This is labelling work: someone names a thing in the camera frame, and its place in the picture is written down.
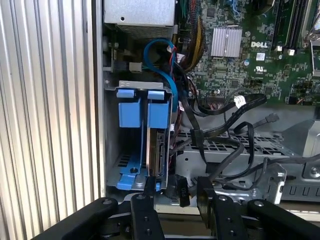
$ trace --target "perforated metal panel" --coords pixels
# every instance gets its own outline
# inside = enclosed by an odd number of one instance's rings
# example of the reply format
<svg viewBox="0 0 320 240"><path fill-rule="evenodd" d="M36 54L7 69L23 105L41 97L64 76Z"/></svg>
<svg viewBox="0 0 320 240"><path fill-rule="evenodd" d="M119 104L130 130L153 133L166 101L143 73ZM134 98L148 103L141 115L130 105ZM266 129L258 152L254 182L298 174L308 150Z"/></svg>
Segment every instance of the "perforated metal panel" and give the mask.
<svg viewBox="0 0 320 240"><path fill-rule="evenodd" d="M0 239L100 195L90 0L0 3Z"/></svg>

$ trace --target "blue plastic bracket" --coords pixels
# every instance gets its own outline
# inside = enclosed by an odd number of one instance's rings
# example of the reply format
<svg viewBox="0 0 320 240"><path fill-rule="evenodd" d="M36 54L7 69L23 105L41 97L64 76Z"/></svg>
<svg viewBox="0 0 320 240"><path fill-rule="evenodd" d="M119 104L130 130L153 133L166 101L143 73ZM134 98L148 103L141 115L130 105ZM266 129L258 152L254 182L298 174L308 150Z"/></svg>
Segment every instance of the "blue plastic bracket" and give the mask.
<svg viewBox="0 0 320 240"><path fill-rule="evenodd" d="M133 89L118 89L116 92L118 99L133 99L135 97L135 90Z"/></svg>
<svg viewBox="0 0 320 240"><path fill-rule="evenodd" d="M148 128L167 129L169 126L169 101L148 103Z"/></svg>
<svg viewBox="0 0 320 240"><path fill-rule="evenodd" d="M165 91L148 91L148 99L150 100L164 100L165 99Z"/></svg>
<svg viewBox="0 0 320 240"><path fill-rule="evenodd" d="M143 161L143 150L144 150L144 123L142 121L141 127L141 143L140 152L133 153L129 159L126 167L122 167L120 173L122 174L119 182L116 185L117 189L120 190L131 190L132 185L135 182L136 176L141 173L141 166Z"/></svg>
<svg viewBox="0 0 320 240"><path fill-rule="evenodd" d="M141 98L137 102L120 102L118 108L121 128L141 127Z"/></svg>

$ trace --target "silver heatsink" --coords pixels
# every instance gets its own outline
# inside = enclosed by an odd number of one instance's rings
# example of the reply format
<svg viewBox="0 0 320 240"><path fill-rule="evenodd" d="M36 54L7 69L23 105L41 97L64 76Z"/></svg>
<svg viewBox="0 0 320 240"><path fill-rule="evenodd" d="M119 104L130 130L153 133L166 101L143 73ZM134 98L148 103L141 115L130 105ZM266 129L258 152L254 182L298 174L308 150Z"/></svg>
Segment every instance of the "silver heatsink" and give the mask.
<svg viewBox="0 0 320 240"><path fill-rule="evenodd" d="M213 29L211 56L238 58L241 36L241 28L215 27Z"/></svg>

